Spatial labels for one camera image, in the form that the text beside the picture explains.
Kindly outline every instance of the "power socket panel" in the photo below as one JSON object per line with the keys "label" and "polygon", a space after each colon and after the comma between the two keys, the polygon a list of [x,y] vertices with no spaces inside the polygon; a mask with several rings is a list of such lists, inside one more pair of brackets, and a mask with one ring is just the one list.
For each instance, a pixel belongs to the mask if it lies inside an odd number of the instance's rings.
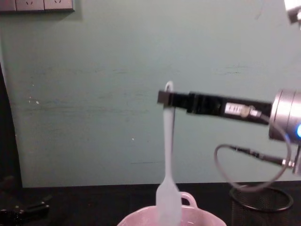
{"label": "power socket panel", "polygon": [[0,0],[0,12],[16,11],[16,0]]}
{"label": "power socket panel", "polygon": [[44,0],[16,0],[17,11],[44,11]]}
{"label": "power socket panel", "polygon": [[74,11],[72,0],[44,0],[45,10]]}

